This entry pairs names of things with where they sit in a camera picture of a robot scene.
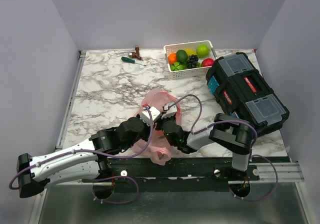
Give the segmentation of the pink plastic bag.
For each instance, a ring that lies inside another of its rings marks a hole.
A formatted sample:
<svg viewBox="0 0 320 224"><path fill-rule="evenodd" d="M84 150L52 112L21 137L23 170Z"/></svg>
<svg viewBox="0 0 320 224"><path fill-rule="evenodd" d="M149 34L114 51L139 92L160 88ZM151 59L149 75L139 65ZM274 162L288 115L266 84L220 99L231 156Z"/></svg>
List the pink plastic bag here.
<svg viewBox="0 0 320 224"><path fill-rule="evenodd" d="M145 104L163 112L163 106L167 103L176 102L177 100L176 97L170 95L167 91L159 88L152 89L142 100L141 106L135 115L143 111L142 106ZM164 166L165 163L172 158L172 153L173 146L168 143L163 132L154 130L151 142L146 150L142 152L142 156L149 157L153 163Z"/></svg>

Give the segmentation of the green fruit with black trim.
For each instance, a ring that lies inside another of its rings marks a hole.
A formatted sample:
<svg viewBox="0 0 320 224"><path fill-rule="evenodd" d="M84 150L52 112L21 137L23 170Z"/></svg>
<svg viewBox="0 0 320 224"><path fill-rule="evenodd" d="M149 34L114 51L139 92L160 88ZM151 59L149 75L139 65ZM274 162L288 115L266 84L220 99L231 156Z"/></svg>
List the green fruit with black trim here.
<svg viewBox="0 0 320 224"><path fill-rule="evenodd" d="M181 70L184 70L185 68L186 68L185 64L180 62L174 62L173 64L170 65L171 71L181 71Z"/></svg>

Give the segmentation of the orange fake orange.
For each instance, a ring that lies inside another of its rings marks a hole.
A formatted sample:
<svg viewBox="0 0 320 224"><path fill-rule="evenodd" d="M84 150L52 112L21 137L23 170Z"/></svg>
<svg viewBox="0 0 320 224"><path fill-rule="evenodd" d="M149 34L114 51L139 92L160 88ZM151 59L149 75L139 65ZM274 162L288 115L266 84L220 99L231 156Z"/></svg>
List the orange fake orange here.
<svg viewBox="0 0 320 224"><path fill-rule="evenodd" d="M176 53L171 53L167 58L170 65L178 61Z"/></svg>

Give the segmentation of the dark purple fake grapes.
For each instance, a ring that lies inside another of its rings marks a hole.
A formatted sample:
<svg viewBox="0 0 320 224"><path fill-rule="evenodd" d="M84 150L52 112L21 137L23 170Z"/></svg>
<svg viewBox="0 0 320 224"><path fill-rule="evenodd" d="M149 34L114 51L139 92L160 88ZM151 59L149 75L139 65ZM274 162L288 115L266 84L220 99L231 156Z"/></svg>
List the dark purple fake grapes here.
<svg viewBox="0 0 320 224"><path fill-rule="evenodd" d="M188 57L188 60L187 60L187 64L186 64L186 67L187 69L193 69L193 68L197 68L197 63L198 63L198 56L197 55L191 55Z"/></svg>

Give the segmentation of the dark green fake fruit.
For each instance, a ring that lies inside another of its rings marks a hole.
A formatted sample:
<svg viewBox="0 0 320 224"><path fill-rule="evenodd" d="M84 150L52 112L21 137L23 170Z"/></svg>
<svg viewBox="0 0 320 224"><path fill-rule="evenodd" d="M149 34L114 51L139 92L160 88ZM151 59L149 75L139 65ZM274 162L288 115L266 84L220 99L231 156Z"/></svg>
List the dark green fake fruit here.
<svg viewBox="0 0 320 224"><path fill-rule="evenodd" d="M176 59L178 62L185 63L187 62L188 58L189 56L185 50L180 49L176 52Z"/></svg>

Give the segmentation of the red fake apple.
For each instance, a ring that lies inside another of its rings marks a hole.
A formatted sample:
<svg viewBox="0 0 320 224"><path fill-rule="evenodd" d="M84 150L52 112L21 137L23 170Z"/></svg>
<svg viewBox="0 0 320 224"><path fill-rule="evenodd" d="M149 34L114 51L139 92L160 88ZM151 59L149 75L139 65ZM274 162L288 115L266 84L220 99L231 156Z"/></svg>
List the red fake apple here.
<svg viewBox="0 0 320 224"><path fill-rule="evenodd" d="M202 61L202 64L201 64L201 66L202 67L209 67L209 66L213 66L213 64L214 64L214 59L212 59L212 58L206 58L206 59L204 59L203 61Z"/></svg>

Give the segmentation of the yellow fake lemon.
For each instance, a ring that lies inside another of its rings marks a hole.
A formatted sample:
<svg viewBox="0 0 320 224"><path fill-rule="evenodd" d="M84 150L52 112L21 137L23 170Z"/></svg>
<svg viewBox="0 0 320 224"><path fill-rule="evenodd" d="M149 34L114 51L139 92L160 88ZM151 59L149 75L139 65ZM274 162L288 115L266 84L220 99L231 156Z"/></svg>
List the yellow fake lemon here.
<svg viewBox="0 0 320 224"><path fill-rule="evenodd" d="M188 56L197 55L197 52L193 49L186 48L184 49L184 51L187 53Z"/></svg>

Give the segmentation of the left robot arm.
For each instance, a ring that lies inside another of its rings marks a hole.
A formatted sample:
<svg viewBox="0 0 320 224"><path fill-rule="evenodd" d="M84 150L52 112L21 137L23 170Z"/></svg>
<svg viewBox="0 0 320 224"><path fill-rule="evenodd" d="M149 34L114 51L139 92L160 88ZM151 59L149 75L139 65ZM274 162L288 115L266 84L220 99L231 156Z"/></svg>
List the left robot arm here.
<svg viewBox="0 0 320 224"><path fill-rule="evenodd" d="M137 141L150 143L156 120L142 115L131 117L119 126L103 129L90 138L54 153L17 159L16 190L20 198L40 194L49 186L75 180L107 181L111 170L108 159L130 159L137 155L122 156Z"/></svg>

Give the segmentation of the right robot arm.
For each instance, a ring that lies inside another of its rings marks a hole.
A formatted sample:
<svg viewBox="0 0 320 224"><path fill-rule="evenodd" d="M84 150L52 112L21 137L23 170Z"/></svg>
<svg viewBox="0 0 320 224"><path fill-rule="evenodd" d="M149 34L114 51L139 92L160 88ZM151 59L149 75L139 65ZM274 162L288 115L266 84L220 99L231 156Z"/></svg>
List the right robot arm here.
<svg viewBox="0 0 320 224"><path fill-rule="evenodd" d="M232 152L230 175L234 179L241 180L248 174L252 145L258 134L246 120L219 113L213 123L192 133L183 130L173 116L159 119L155 129L163 132L171 146L186 154L215 142Z"/></svg>

